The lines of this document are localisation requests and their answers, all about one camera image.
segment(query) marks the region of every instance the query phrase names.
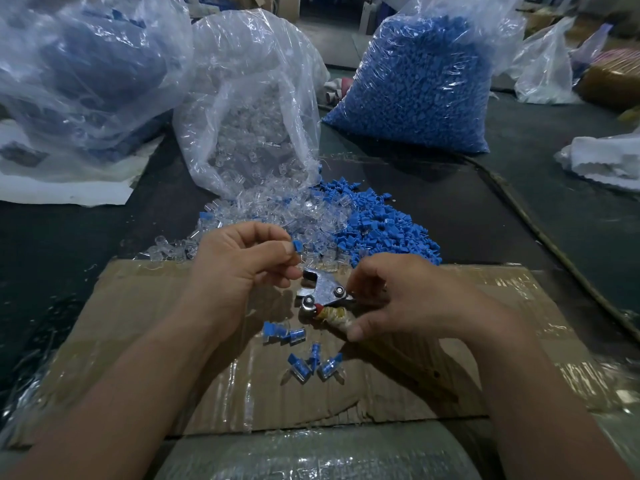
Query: hand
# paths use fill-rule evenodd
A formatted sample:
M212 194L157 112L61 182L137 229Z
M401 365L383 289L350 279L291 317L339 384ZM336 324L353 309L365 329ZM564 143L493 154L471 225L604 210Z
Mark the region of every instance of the hand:
M496 317L509 313L473 284L412 254L380 253L364 258L347 284L347 290L364 301L379 298L385 287L388 305L359 317L348 330L350 341L390 331L472 340Z
M253 286L287 288L302 277L299 262L282 227L251 221L216 229L200 242L179 306L214 323L222 342L244 317Z

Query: forearm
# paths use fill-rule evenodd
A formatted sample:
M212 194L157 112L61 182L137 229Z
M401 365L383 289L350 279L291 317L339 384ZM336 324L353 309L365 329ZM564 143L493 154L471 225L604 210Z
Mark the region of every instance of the forearm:
M506 325L518 320L470 343L507 477L633 478L535 335Z
M215 348L189 309L133 344L64 423L34 446L11 479L142 478Z

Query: left hand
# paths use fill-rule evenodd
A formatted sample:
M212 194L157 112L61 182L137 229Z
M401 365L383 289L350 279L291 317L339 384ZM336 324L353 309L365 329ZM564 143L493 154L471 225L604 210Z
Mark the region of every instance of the left hand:
M243 222L206 233L198 247L180 307L215 325L226 340L238 327L256 284L288 288L302 277L291 236L282 227Z

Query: bag of blue plastic parts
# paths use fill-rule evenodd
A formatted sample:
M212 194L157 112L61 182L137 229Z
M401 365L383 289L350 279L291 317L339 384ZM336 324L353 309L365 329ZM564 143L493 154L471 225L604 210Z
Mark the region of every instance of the bag of blue plastic parts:
M170 121L193 77L181 0L3 1L0 103L35 149L114 162Z
M410 0L385 19L353 85L323 121L342 130L464 153L488 151L493 74L524 35L520 0Z

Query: right hand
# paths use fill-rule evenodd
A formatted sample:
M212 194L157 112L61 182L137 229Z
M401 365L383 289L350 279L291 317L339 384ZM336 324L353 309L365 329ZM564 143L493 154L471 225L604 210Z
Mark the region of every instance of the right hand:
M408 331L467 341L484 335L499 317L514 313L449 271L412 254L380 253L364 258L349 277L347 290L357 299L389 302L359 317L347 338L359 342L380 333Z

